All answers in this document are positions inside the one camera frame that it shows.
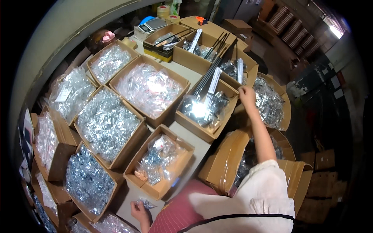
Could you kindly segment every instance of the black apron strap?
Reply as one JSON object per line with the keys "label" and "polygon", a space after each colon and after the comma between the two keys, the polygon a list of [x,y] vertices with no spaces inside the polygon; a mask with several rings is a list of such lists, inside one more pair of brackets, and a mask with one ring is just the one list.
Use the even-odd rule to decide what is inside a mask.
{"label": "black apron strap", "polygon": [[192,229],[193,227],[203,225],[203,224],[206,224],[206,223],[210,223],[210,222],[213,222],[213,221],[216,221],[216,220],[221,220],[221,219],[227,219],[227,218],[263,218],[263,217],[285,218],[285,219],[290,219],[290,220],[294,221],[294,218],[292,216],[285,215],[285,214],[228,214],[228,215],[216,216],[216,217],[213,217],[213,218],[209,218],[209,219],[205,219],[205,220],[196,222],[196,223],[191,224],[190,226],[178,231],[178,233],[187,232],[190,229]]}

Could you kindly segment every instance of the kitchen scale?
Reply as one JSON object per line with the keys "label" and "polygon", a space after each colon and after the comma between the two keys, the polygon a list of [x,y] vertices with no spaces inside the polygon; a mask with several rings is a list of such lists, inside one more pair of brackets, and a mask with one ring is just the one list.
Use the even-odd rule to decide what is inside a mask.
{"label": "kitchen scale", "polygon": [[150,33],[165,26],[167,26],[166,22],[157,17],[140,24],[139,28],[145,33]]}

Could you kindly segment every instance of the person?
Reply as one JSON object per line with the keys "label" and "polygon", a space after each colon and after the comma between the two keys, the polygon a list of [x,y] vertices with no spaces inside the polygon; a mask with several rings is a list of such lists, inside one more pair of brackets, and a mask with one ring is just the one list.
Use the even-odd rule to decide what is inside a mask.
{"label": "person", "polygon": [[251,120],[258,164],[232,198],[191,180],[166,203],[152,225],[144,205],[132,202],[131,215],[140,222],[142,233],[292,231],[294,201],[288,198],[285,173],[277,164],[271,138],[256,108],[255,92],[243,86],[239,97]]}

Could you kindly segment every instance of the table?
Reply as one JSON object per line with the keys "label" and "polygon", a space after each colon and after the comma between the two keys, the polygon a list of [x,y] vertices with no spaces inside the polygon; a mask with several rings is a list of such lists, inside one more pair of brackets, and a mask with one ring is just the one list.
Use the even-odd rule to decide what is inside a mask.
{"label": "table", "polygon": [[[137,49],[140,54],[144,54],[144,47],[142,45],[142,42],[135,37],[130,37],[134,41],[137,42]],[[158,61],[168,69],[175,71],[179,75],[183,76],[184,78],[188,79],[191,83],[190,88],[192,88],[197,81],[202,77],[202,75],[198,74],[197,72],[192,71],[191,69],[188,69],[180,64],[175,63],[174,61],[172,62],[164,62],[159,59],[153,58],[155,61]],[[185,184],[189,181],[193,173],[195,172],[197,166],[200,164],[201,160],[203,157],[206,155],[206,152],[209,150],[211,144],[205,142],[201,138],[197,137],[194,135],[192,132],[181,126],[179,123],[176,121],[172,122],[171,125],[169,126],[170,130],[176,133],[179,137],[190,143],[195,147],[193,157],[191,158],[191,164],[189,167],[185,168],[186,171],[184,171],[184,175],[180,177],[177,187],[175,190],[173,190],[172,195],[166,199],[168,201],[172,197],[174,197],[176,194],[180,192],[180,190],[185,186]],[[150,209],[151,216],[153,220],[155,220],[157,214],[162,210],[165,201],[164,200],[159,200],[155,201],[149,196],[147,196],[145,193],[143,193],[141,190],[139,190],[137,187],[134,187],[131,183],[126,182],[125,184],[122,185],[121,190],[116,194],[115,199],[113,200],[113,203],[111,206],[118,205],[119,208],[116,212],[118,216],[120,216],[122,219],[126,220],[133,226],[137,227],[137,229],[140,230],[140,224],[139,222],[131,216],[131,207],[130,207],[130,202],[135,201],[138,198],[145,198],[149,200],[151,203],[157,205],[157,207]]]}

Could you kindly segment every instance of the hand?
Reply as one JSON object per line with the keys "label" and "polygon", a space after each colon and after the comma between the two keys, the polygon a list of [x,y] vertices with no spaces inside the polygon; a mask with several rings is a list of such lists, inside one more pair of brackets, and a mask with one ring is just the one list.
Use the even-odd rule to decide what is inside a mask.
{"label": "hand", "polygon": [[137,201],[131,201],[131,215],[137,219],[140,224],[150,223],[148,213],[146,212],[144,203],[142,201],[140,201],[138,204]]}
{"label": "hand", "polygon": [[238,88],[238,92],[239,98],[247,113],[250,113],[257,109],[255,105],[256,97],[254,89],[246,86],[241,86]]}

